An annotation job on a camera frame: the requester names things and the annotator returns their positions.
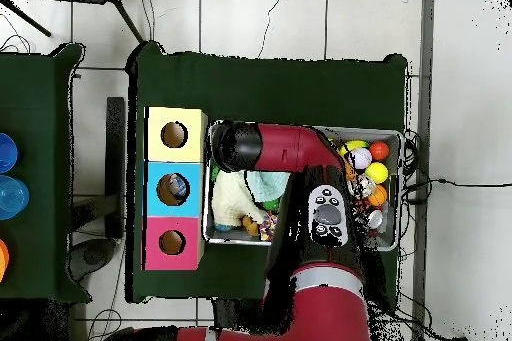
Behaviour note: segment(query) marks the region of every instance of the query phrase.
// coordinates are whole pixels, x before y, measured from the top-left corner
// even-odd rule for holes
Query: orange ball
[[[370,148],[370,153],[372,154],[373,160],[383,160],[388,157],[389,147],[383,141],[374,142]]]
[[[382,185],[377,185],[377,188],[372,195],[367,197],[367,200],[372,206],[380,206],[381,204],[384,204],[387,198],[388,193],[386,192],[386,189]]]

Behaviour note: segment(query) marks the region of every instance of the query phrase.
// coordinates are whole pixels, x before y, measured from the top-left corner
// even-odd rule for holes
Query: white ball
[[[354,148],[347,153],[347,161],[354,169],[366,169],[372,162],[372,153],[367,148]]]
[[[356,198],[362,199],[373,194],[377,185],[366,175],[357,175],[355,179],[347,182],[348,192]]]

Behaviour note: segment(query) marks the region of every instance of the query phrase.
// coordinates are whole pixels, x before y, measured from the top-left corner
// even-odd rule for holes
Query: yellow ball
[[[340,154],[340,156],[344,156],[349,151],[352,151],[354,148],[359,148],[359,147],[363,147],[363,148],[368,147],[368,143],[366,141],[361,141],[361,140],[347,141],[345,144],[343,144],[338,149],[338,153]]]
[[[376,184],[382,184],[388,179],[388,168],[380,162],[373,162],[366,168],[364,173],[375,181]]]

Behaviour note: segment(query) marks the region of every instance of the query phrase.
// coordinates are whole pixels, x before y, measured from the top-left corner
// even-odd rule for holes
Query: red ball
[[[376,141],[374,142],[370,148],[370,153],[372,154],[373,160],[383,160],[389,154],[389,147],[385,142]]]

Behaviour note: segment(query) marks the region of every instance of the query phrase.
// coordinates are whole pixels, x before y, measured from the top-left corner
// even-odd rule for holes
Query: orange object
[[[373,194],[368,196],[367,199],[372,206],[380,206],[386,201],[387,198],[388,193],[386,192],[386,189],[382,185],[377,185],[377,188]]]
[[[370,148],[370,153],[372,154],[373,160],[383,160],[389,154],[389,147],[385,142],[376,141],[374,142]]]
[[[345,174],[346,174],[347,181],[352,181],[353,179],[356,178],[357,172],[352,166],[350,166],[350,164],[347,162],[347,160],[344,157],[342,157],[342,159],[345,162]]]
[[[4,277],[5,270],[7,269],[7,265],[9,264],[9,252],[7,251],[7,246],[5,243],[0,240],[0,282],[2,282],[2,278]]]

